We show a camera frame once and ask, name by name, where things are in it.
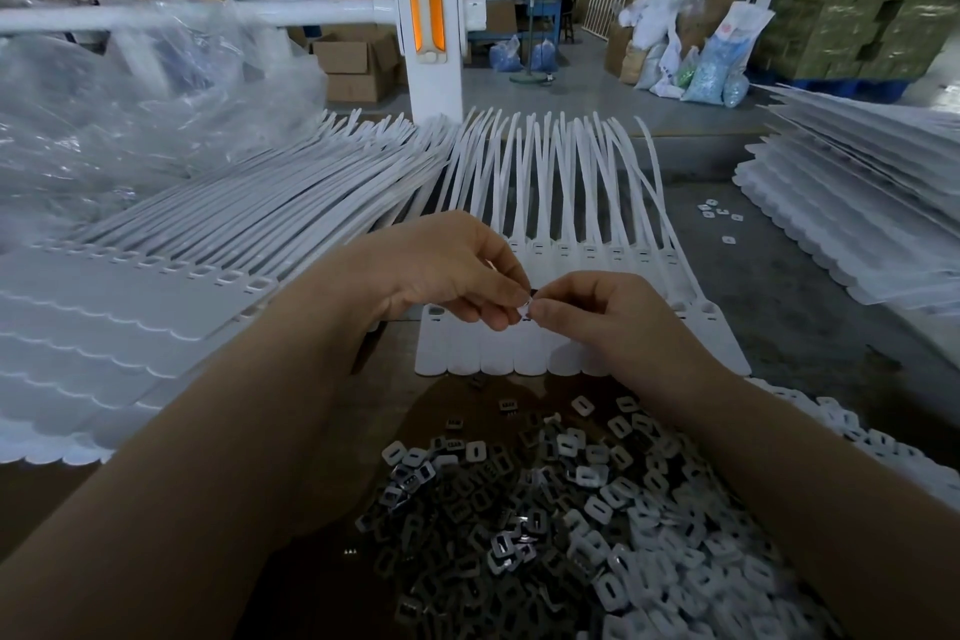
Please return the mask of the person's right hand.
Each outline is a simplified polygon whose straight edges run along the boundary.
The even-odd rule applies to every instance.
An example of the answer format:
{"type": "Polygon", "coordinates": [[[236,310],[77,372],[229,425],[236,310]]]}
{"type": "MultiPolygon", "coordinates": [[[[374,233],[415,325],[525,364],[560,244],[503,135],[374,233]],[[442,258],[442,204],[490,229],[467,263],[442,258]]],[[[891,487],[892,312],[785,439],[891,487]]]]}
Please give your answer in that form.
{"type": "Polygon", "coordinates": [[[535,298],[555,299],[600,316],[597,343],[581,344],[652,412],[686,408],[731,376],[639,275],[575,271],[549,282],[535,298]]]}

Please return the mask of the person's left hand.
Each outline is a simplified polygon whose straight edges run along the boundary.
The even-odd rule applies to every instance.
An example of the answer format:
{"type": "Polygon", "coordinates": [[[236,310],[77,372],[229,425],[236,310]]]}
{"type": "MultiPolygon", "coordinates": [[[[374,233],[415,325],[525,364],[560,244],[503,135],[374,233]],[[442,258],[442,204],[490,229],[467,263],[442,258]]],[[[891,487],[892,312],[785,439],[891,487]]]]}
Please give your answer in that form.
{"type": "Polygon", "coordinates": [[[443,292],[489,298],[531,290],[507,240],[478,218],[450,210],[363,235],[317,262],[319,282],[365,326],[413,306],[443,308],[443,292]]]}

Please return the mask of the person's right forearm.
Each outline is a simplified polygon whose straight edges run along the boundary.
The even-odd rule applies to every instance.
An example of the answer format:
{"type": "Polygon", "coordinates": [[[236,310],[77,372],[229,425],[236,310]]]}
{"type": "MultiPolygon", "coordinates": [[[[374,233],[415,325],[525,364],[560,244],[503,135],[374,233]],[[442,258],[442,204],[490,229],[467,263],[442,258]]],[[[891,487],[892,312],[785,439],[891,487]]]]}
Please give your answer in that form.
{"type": "Polygon", "coordinates": [[[960,640],[960,512],[723,371],[644,389],[856,640],[960,640]]]}

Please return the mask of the person's left forearm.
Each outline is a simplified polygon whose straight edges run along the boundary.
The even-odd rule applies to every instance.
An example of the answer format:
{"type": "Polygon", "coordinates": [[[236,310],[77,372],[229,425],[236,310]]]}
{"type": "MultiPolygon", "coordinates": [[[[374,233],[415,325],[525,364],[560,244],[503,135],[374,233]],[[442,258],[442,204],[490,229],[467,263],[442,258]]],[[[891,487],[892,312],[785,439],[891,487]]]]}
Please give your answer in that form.
{"type": "Polygon", "coordinates": [[[0,563],[0,640],[231,640],[392,288],[320,262],[0,563]]]}

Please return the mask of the loose scattered white clips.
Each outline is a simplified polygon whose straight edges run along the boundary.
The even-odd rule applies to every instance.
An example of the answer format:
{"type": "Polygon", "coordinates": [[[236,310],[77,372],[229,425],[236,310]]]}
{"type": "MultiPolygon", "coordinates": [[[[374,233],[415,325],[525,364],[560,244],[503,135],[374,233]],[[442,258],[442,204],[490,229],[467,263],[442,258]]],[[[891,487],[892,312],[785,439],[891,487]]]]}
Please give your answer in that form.
{"type": "Polygon", "coordinates": [[[705,238],[724,246],[738,246],[745,242],[743,230],[745,215],[730,209],[722,202],[708,198],[697,204],[697,225],[705,238]]]}

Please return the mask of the pile of grey white clips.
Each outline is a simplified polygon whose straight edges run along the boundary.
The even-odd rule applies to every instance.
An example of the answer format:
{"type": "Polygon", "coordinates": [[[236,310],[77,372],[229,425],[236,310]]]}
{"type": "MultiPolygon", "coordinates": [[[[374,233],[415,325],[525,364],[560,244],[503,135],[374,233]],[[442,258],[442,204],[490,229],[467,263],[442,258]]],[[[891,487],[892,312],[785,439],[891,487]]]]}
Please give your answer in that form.
{"type": "Polygon", "coordinates": [[[412,640],[849,640],[685,435],[593,410],[384,449],[354,526],[412,640]]]}

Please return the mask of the open cardboard box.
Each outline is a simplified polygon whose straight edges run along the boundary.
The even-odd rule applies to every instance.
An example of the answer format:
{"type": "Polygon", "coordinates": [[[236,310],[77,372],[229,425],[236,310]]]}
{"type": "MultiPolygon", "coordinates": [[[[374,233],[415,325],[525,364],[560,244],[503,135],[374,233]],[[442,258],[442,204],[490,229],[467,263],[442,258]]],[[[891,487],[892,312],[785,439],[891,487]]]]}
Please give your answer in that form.
{"type": "Polygon", "coordinates": [[[329,76],[388,74],[401,63],[396,35],[379,29],[329,32],[309,43],[309,53],[329,76]]]}

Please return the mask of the sack of blue pellets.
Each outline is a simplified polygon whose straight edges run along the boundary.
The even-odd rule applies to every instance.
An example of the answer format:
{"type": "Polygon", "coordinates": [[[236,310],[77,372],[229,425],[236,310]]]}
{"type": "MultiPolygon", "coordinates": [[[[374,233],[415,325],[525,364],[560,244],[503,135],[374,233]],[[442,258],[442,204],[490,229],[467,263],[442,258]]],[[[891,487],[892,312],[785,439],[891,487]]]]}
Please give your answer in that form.
{"type": "Polygon", "coordinates": [[[735,109],[750,89],[746,69],[752,51],[776,13],[754,3],[732,3],[717,29],[707,38],[683,102],[735,109]]]}

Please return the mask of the tall stack of seal strips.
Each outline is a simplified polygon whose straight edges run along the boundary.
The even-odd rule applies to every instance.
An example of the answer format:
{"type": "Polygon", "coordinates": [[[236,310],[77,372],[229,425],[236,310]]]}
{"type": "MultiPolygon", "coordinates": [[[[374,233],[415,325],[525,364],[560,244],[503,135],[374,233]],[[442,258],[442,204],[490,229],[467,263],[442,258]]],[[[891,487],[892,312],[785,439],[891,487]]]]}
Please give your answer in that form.
{"type": "Polygon", "coordinates": [[[100,464],[336,246],[419,215],[467,123],[315,130],[0,256],[0,464],[100,464]]]}

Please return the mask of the blue work table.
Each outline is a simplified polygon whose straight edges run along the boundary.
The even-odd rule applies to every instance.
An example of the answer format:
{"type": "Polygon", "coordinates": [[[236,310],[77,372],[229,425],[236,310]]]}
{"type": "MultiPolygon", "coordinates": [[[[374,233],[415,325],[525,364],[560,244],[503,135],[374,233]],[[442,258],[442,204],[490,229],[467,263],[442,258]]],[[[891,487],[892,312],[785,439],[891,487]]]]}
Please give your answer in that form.
{"type": "Polygon", "coordinates": [[[560,0],[486,0],[486,27],[469,31],[470,45],[493,45],[517,35],[521,62],[526,64],[531,48],[550,39],[558,46],[561,35],[560,0]]]}

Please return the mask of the white fence panel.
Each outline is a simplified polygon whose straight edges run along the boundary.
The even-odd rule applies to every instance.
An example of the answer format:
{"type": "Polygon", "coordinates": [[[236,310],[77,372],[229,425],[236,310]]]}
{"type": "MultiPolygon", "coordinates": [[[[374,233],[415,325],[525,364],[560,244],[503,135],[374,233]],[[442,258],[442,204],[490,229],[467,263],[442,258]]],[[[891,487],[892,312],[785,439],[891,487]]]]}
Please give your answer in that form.
{"type": "Polygon", "coordinates": [[[582,32],[603,42],[609,40],[611,28],[626,0],[587,0],[582,16],[582,32]]]}

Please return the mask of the heap of white sacks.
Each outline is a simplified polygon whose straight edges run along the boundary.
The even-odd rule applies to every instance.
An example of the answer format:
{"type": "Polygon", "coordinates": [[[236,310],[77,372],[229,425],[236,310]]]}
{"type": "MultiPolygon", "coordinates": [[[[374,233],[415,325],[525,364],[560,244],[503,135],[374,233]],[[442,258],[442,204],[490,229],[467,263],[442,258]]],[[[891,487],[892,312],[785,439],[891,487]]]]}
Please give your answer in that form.
{"type": "MultiPolygon", "coordinates": [[[[690,48],[680,58],[681,45],[676,22],[684,3],[694,0],[632,0],[624,8],[633,14],[642,12],[633,22],[632,41],[616,77],[631,88],[647,91],[664,99],[679,99],[690,85],[702,50],[690,48]]],[[[749,0],[738,0],[747,3],[749,0]]]]}

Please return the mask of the fanned stack of seal strips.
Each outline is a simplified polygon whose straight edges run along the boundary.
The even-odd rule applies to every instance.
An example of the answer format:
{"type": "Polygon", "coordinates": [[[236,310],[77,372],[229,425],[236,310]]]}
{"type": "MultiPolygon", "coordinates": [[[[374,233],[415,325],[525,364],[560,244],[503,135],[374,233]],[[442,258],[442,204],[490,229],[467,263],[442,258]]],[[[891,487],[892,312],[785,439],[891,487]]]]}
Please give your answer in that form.
{"type": "Polygon", "coordinates": [[[856,302],[960,323],[960,112],[762,89],[733,184],[856,302]]]}

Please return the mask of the large brown cardboard box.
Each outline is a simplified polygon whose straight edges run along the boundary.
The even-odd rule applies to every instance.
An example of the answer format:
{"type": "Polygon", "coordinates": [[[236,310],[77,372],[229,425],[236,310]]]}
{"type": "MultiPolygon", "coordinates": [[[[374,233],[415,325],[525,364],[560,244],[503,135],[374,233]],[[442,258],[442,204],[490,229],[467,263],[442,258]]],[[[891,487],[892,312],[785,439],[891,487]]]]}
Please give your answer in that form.
{"type": "MultiPolygon", "coordinates": [[[[746,0],[692,0],[680,6],[676,29],[680,44],[679,58],[684,59],[690,49],[702,51],[703,45],[726,17],[731,5],[746,0]]],[[[634,14],[622,9],[610,23],[603,61],[605,72],[623,78],[621,73],[628,48],[633,40],[635,23],[642,12],[634,14]]]]}

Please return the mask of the blue pallet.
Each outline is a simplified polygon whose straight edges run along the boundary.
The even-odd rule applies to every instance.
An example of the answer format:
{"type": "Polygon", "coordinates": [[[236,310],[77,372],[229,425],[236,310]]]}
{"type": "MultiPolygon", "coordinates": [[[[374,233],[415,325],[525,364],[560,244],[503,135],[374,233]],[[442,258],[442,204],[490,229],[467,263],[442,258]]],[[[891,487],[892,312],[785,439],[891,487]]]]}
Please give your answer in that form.
{"type": "Polygon", "coordinates": [[[790,79],[774,71],[755,68],[748,69],[747,76],[755,85],[786,86],[840,99],[862,100],[878,104],[898,103],[907,89],[915,83],[915,80],[910,79],[790,79]]]}

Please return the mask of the clear plastic bag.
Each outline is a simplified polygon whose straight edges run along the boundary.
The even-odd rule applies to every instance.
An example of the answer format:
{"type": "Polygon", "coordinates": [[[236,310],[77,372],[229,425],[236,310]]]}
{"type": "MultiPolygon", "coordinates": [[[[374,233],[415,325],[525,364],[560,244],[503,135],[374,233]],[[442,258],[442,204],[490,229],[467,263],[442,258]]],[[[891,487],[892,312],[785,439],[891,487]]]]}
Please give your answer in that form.
{"type": "Polygon", "coordinates": [[[328,76],[233,15],[0,36],[0,255],[70,234],[319,121],[328,76]]]}

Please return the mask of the stack of green wrapped cartons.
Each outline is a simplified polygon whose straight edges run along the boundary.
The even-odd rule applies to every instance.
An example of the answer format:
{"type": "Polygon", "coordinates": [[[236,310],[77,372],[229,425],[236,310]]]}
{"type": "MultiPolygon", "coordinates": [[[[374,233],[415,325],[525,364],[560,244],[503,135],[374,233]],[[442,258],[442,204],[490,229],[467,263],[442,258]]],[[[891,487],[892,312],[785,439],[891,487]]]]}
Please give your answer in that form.
{"type": "Polygon", "coordinates": [[[786,80],[915,81],[960,18],[960,0],[772,0],[750,67],[786,80]]]}

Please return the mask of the white post with orange reflector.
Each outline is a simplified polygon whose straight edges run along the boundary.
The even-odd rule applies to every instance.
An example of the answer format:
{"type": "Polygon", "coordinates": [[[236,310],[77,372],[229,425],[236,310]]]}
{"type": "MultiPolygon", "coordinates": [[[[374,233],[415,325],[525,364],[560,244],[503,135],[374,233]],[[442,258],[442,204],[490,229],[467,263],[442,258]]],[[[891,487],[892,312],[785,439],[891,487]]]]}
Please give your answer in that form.
{"type": "Polygon", "coordinates": [[[394,0],[398,42],[406,67],[412,116],[423,123],[464,119],[464,0],[394,0]]]}

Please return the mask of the white round rail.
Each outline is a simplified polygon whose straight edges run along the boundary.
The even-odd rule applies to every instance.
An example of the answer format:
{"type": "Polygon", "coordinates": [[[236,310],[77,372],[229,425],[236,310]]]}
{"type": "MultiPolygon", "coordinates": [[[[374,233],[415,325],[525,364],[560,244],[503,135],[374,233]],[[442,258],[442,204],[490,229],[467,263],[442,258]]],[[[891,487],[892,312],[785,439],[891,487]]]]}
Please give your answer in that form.
{"type": "Polygon", "coordinates": [[[244,26],[384,25],[398,21],[395,0],[125,0],[108,5],[0,9],[0,36],[143,30],[227,14],[244,26]]]}

